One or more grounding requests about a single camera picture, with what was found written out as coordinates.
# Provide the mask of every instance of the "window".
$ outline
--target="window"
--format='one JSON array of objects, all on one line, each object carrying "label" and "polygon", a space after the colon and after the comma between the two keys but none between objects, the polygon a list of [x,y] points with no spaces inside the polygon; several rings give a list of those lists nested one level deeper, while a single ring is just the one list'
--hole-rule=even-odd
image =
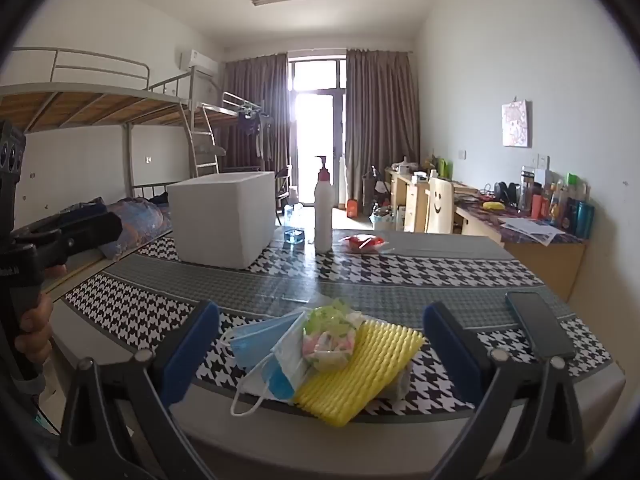
[{"label": "window", "polygon": [[334,185],[335,205],[340,188],[340,161],[344,155],[344,100],[347,60],[300,59],[289,63],[289,91],[292,114],[296,120],[296,158],[298,198],[313,203],[320,161],[326,166]]}]

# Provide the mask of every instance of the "light switch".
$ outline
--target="light switch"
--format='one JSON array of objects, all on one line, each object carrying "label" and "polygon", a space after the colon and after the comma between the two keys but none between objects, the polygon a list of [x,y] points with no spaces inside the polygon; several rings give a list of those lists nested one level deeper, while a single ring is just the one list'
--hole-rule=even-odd
[{"label": "light switch", "polygon": [[542,153],[538,154],[538,166],[539,170],[548,170],[549,169],[549,156],[543,155]]}]

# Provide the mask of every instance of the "poster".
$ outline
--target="poster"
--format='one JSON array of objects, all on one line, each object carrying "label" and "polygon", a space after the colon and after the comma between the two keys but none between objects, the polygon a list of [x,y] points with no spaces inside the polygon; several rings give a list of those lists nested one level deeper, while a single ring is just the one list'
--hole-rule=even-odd
[{"label": "poster", "polygon": [[502,106],[502,145],[529,147],[529,118],[526,101],[514,101]]}]

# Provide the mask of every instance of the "houndstooth tablecloth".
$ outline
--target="houndstooth tablecloth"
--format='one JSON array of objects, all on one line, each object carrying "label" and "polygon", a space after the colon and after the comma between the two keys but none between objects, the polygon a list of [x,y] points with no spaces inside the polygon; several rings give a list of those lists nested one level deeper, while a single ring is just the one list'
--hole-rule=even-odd
[{"label": "houndstooth tablecloth", "polygon": [[[233,326],[281,316],[315,292],[344,298],[370,316],[417,329],[424,307],[443,301],[487,348],[503,348],[514,359],[531,362],[524,332],[504,304],[510,290],[537,292],[550,305],[577,349],[569,362],[575,381],[610,362],[588,327],[513,259],[316,255],[312,247],[289,248],[275,239],[248,269],[231,270],[181,262],[168,234],[85,280],[63,301],[131,351],[154,348],[202,299],[220,306],[221,334]],[[243,375],[218,340],[212,341],[196,374],[198,384],[226,396],[235,393]],[[304,415],[279,402],[263,405]],[[413,358],[407,396],[393,403],[375,399],[355,420],[424,422],[466,416],[472,408],[459,398],[427,343]]]}]

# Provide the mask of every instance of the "paper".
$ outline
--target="paper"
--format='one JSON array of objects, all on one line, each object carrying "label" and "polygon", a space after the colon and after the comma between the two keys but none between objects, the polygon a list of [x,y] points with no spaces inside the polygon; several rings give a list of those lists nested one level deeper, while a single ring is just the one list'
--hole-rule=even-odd
[{"label": "paper", "polygon": [[511,229],[512,231],[516,231],[530,238],[533,238],[535,241],[543,244],[545,247],[549,246],[549,244],[557,234],[562,234],[562,231],[560,229],[557,229],[551,225],[540,225],[528,218],[502,217],[500,218],[500,220],[504,222],[504,224],[502,224],[502,227],[506,227],[507,229]]}]

